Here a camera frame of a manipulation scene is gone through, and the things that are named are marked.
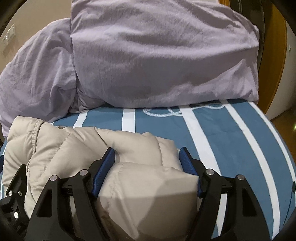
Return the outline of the left lavender pillow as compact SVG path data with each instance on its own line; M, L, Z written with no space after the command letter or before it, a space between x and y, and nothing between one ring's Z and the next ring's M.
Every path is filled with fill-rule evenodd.
M104 104L89 97L74 68L69 18L53 21L19 49L1 73L1 128L17 116L53 122Z

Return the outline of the beige puffer jacket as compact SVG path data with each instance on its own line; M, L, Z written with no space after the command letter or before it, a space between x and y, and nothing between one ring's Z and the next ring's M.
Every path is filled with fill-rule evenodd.
M26 165L24 207L31 216L52 175L74 176L108 148L116 152L115 164L95 208L111 239L184 240L198 210L198 177L183 171L172 140L151 133L53 126L18 116L7 138L4 189Z

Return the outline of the white wall light switch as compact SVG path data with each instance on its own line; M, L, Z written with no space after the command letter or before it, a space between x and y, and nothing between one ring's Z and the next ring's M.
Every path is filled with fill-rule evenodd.
M4 52L9 43L16 36L15 24L13 24L1 39L1 52Z

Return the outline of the lavender pillow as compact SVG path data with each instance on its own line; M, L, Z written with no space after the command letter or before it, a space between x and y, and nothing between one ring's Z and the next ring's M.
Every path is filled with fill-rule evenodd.
M89 97L74 68L69 18L53 21L19 49L1 73L1 128L17 116L53 122L104 104Z
M259 30L206 1L73 1L80 103L156 108L258 101Z

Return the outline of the blue white striped bedsheet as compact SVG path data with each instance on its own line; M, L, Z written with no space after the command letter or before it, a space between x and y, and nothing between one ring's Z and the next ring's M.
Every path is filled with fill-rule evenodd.
M244 101L179 108L137 109L135 130L168 138L223 176L243 174L262 208L270 234L288 238L295 208L295 165L273 124Z

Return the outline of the right lavender pillow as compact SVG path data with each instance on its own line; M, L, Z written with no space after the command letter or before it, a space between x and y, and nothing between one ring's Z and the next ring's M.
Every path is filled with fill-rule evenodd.
M73 1L80 103L156 108L258 101L259 30L206 1Z

